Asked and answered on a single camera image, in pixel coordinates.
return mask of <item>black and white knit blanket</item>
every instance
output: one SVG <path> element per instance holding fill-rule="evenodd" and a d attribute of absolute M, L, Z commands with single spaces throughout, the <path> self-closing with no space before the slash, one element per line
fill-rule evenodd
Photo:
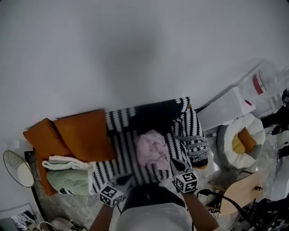
<path fill-rule="evenodd" d="M 117 158 L 93 165 L 90 191 L 97 193 L 113 176 L 133 173 L 136 184 L 158 182 L 172 176 L 170 170 L 157 170 L 155 165 L 140 166 L 134 139 L 151 130 L 160 132 L 169 149 L 169 158 L 186 161 L 191 167 L 208 163 L 207 145 L 190 98 L 142 105 L 106 114 L 107 134 Z"/>

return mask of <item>gray shirt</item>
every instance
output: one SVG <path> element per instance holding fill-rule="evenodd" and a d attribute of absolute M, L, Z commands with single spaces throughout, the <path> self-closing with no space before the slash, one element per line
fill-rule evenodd
<path fill-rule="evenodd" d="M 117 231 L 192 231 L 187 210 L 174 203 L 127 209 L 118 219 Z"/>

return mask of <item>wooden stool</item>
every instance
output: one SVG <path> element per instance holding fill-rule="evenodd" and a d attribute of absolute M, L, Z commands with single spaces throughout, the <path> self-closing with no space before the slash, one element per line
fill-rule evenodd
<path fill-rule="evenodd" d="M 212 185 L 214 188 L 220 190 L 223 196 L 228 197 L 235 201 L 241 208 L 252 202 L 254 199 L 260 197 L 262 188 L 262 175 L 259 171 L 250 173 L 247 171 L 243 171 L 249 173 L 250 175 L 238 180 L 237 182 L 230 185 L 227 189 L 219 187 L 217 185 L 208 182 L 208 184 Z M 220 208 L 212 208 L 210 209 L 218 210 L 224 216 L 229 216 L 232 213 L 236 212 L 237 209 L 233 206 L 229 201 L 222 199 Z"/>

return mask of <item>orange pillow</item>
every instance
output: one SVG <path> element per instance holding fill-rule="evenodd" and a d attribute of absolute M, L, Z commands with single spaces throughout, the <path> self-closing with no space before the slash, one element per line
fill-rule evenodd
<path fill-rule="evenodd" d="M 47 118 L 23 132 L 23 135 L 44 159 L 52 155 L 71 155 L 71 151 L 58 134 L 55 125 Z"/>
<path fill-rule="evenodd" d="M 255 147 L 256 141 L 252 138 L 246 128 L 243 128 L 243 130 L 239 132 L 238 137 L 245 146 L 246 152 L 251 151 L 253 147 Z"/>
<path fill-rule="evenodd" d="M 73 115 L 54 123 L 77 159 L 100 162 L 117 157 L 107 137 L 104 110 Z"/>
<path fill-rule="evenodd" d="M 242 144 L 242 142 L 240 141 L 238 134 L 235 134 L 232 140 L 232 148 L 236 154 L 244 154 L 246 151 L 246 148 L 244 144 Z"/>
<path fill-rule="evenodd" d="M 42 166 L 42 162 L 44 159 L 42 158 L 42 155 L 37 153 L 37 165 L 39 170 L 39 177 L 42 184 L 42 187 L 44 189 L 44 192 L 47 196 L 52 196 L 56 193 L 58 193 L 49 183 L 46 173 L 48 172 L 48 169 Z"/>

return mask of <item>person's arm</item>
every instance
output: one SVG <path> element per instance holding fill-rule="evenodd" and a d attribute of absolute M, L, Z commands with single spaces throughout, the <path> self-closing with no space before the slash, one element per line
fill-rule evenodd
<path fill-rule="evenodd" d="M 213 231 L 219 227 L 217 221 L 194 194 L 183 194 L 197 231 Z"/>
<path fill-rule="evenodd" d="M 112 220 L 113 208 L 103 205 L 89 231 L 108 231 L 110 221 Z"/>

